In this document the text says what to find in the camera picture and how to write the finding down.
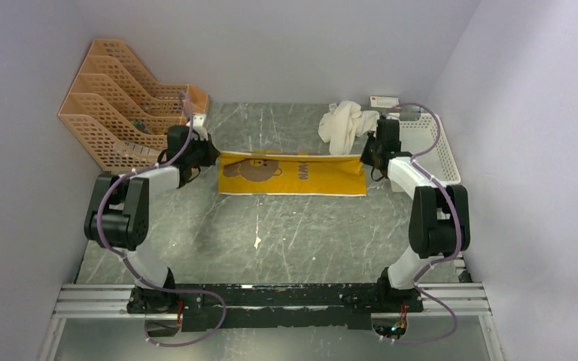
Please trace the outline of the yellow brown bear towel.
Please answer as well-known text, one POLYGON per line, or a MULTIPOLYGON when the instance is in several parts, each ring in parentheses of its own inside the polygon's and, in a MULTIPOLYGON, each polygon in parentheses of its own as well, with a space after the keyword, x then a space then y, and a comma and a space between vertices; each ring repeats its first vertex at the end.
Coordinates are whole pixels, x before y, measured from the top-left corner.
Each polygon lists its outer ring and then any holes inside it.
POLYGON ((223 152, 219 157, 218 192, 363 197, 367 181, 359 156, 223 152))

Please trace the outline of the orange plastic file organizer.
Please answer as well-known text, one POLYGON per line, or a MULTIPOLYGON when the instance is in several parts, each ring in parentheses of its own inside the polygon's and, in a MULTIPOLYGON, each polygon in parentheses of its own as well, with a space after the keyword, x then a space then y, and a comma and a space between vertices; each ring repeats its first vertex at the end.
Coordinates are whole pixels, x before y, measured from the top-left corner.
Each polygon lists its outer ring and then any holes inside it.
POLYGON ((96 39, 58 116, 101 170, 123 172, 154 164, 166 149, 166 131, 183 123, 180 93, 195 114, 210 108, 198 86, 161 83, 125 42, 96 39))

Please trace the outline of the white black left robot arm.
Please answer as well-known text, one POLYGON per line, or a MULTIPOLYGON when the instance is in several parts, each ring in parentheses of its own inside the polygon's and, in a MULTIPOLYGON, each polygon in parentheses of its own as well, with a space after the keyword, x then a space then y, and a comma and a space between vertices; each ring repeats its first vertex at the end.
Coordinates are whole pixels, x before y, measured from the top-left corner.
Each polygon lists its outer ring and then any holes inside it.
POLYGON ((156 314, 180 311, 183 302, 169 267, 146 242, 151 197, 182 188, 194 172, 215 164, 219 151, 202 126, 173 126, 166 149, 154 165, 126 174, 100 174, 95 181, 84 234, 112 252, 134 279, 127 311, 156 314))

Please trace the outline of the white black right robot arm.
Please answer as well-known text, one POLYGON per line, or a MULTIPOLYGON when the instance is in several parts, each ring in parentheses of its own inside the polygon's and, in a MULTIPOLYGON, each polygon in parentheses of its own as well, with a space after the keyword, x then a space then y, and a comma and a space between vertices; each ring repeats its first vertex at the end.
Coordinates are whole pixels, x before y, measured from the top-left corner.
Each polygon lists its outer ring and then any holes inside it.
POLYGON ((467 190, 445 184, 402 149, 400 123, 380 117, 360 157, 382 180, 396 184, 412 200, 409 245, 377 281, 376 302, 395 311, 405 299, 419 296, 420 279, 435 265, 454 259, 470 243, 467 190))

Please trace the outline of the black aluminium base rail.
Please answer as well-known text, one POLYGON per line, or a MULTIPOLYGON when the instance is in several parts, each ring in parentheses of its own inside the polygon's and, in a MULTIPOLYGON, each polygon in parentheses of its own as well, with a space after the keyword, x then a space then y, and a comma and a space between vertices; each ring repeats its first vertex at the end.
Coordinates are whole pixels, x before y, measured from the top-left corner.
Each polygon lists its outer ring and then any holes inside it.
POLYGON ((53 316, 155 321, 167 330, 328 327, 370 330, 415 317, 490 316, 481 284, 423 284, 424 294, 381 304, 374 284, 183 284, 187 293, 162 311, 140 307, 131 284, 68 284, 53 316))

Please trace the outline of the white terry towel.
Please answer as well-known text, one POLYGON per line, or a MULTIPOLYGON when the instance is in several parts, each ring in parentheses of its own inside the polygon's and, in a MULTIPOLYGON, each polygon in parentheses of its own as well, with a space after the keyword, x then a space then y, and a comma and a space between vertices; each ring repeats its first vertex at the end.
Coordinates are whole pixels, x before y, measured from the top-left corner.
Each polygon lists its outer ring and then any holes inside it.
POLYGON ((363 111, 356 102, 342 101, 333 112, 323 115, 318 125, 318 135, 329 144, 331 155, 349 155, 356 137, 376 130, 379 117, 378 111, 363 111))

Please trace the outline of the white red small box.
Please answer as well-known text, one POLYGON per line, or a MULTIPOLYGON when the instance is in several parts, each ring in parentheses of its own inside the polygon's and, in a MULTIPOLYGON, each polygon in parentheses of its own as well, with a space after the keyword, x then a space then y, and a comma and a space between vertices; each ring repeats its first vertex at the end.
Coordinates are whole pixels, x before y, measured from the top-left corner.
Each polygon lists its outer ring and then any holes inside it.
POLYGON ((389 96, 370 96, 370 107, 379 109, 391 109, 397 107, 400 103, 398 97, 389 96))

